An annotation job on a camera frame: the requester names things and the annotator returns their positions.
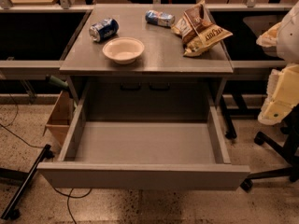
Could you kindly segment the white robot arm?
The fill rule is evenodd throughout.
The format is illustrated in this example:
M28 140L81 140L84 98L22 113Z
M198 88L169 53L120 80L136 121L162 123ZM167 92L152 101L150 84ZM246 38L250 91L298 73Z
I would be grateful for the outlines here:
M266 48L275 47L278 57L287 63L281 71L271 71L267 97L258 116L262 124L274 125L299 104L299 2L281 22L260 35L256 43Z

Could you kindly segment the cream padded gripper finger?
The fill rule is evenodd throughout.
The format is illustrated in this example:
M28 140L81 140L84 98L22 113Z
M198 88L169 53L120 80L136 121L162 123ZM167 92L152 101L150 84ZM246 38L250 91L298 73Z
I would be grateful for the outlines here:
M264 125L280 123L299 104L299 64L289 63L281 71L273 69L266 94L258 121Z
M260 35L256 40L256 44L265 48L275 47L277 45L278 29L280 25L281 23L278 22Z

